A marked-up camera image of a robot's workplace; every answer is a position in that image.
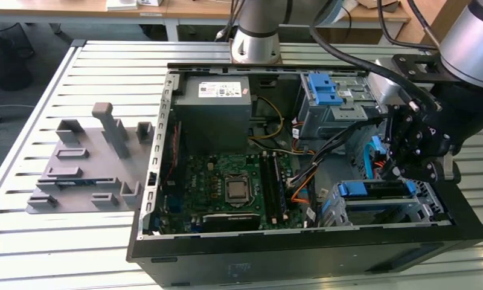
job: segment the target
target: power supply label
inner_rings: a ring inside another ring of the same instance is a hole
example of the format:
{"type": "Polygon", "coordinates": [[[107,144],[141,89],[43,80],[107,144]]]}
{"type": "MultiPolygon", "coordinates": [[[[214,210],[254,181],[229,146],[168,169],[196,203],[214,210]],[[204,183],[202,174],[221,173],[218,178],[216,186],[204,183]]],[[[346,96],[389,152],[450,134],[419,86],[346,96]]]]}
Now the power supply label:
{"type": "Polygon", "coordinates": [[[198,85],[200,98],[241,98],[242,83],[240,82],[202,82],[198,85]]]}

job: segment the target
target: slotted aluminum table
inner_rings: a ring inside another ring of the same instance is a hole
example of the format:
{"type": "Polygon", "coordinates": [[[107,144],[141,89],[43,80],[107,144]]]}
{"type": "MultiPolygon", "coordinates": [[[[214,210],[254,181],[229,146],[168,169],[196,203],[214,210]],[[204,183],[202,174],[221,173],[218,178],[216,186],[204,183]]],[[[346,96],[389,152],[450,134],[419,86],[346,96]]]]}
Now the slotted aluminum table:
{"type": "MultiPolygon", "coordinates": [[[[411,53],[394,47],[340,46],[368,60],[411,53]]],[[[340,64],[317,45],[282,44],[293,64],[340,64]]],[[[59,140],[64,118],[99,127],[95,102],[111,102],[125,126],[156,122],[168,62],[229,62],[224,43],[88,41],[72,47],[0,168],[0,288],[154,289],[137,264],[125,261],[133,213],[29,215],[35,183],[59,140]]],[[[483,223],[483,132],[455,158],[459,185],[483,223]]],[[[222,289],[483,289],[483,243],[445,253],[402,273],[292,280],[222,289]]]]}

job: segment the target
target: green motherboard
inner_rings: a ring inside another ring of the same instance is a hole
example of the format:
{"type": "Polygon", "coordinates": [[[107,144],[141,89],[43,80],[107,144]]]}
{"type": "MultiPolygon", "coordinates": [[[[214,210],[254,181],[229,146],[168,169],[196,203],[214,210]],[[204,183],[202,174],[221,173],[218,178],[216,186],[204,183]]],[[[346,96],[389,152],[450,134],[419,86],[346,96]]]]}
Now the green motherboard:
{"type": "MultiPolygon", "coordinates": [[[[282,180],[286,180],[293,174],[290,156],[280,154],[276,156],[276,160],[278,174],[282,180]]],[[[170,216],[172,233],[197,232],[193,227],[194,219],[216,213],[261,215],[260,230],[302,227],[297,207],[292,210],[288,209],[288,220],[278,224],[268,222],[261,176],[260,155],[189,156],[182,211],[170,216]],[[244,196],[244,189],[249,193],[246,196],[244,196]]]]}

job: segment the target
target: chip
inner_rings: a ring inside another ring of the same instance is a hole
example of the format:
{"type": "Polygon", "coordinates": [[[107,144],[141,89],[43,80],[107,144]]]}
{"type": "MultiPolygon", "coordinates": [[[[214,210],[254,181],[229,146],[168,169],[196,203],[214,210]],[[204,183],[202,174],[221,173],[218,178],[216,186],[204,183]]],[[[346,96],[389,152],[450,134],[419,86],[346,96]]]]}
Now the chip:
{"type": "Polygon", "coordinates": [[[228,183],[228,196],[229,198],[245,198],[246,197],[246,185],[244,181],[232,181],[228,183]]]}
{"type": "Polygon", "coordinates": [[[248,175],[225,177],[225,202],[241,207],[250,200],[250,183],[248,175]]]}

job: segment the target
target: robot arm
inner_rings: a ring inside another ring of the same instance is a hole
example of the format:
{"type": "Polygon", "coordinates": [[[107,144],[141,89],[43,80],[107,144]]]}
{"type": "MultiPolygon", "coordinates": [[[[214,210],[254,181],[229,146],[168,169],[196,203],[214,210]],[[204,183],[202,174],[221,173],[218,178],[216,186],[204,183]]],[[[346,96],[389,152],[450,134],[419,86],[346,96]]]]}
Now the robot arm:
{"type": "Polygon", "coordinates": [[[439,54],[394,56],[393,64],[410,81],[433,84],[430,93],[441,109],[426,111],[421,104],[389,107],[390,152],[382,176],[459,182],[453,156],[483,129],[483,0],[465,9],[439,54]]]}
{"type": "MultiPolygon", "coordinates": [[[[246,0],[232,44],[233,60],[277,63],[281,57],[278,25],[316,26],[314,19],[329,22],[341,6],[340,0],[246,0]]],[[[332,47],[322,44],[326,50],[332,47]]],[[[466,139],[483,129],[483,0],[470,3],[439,48],[434,55],[394,56],[386,69],[397,82],[390,86],[402,87],[393,93],[405,102],[388,106],[386,96],[381,102],[390,115],[386,130],[390,150],[382,171],[386,179],[402,176],[427,182],[459,182],[453,156],[466,139]],[[427,83],[433,88],[423,94],[413,83],[427,83]]],[[[352,58],[358,66],[358,59],[352,58]]],[[[390,74],[373,77],[390,84],[385,80],[392,79],[390,74]]]]}
{"type": "Polygon", "coordinates": [[[280,24],[312,25],[320,19],[330,23],[342,8],[341,0],[245,0],[240,13],[240,26],[232,44],[232,57],[237,63],[277,63],[281,59],[280,24]]]}

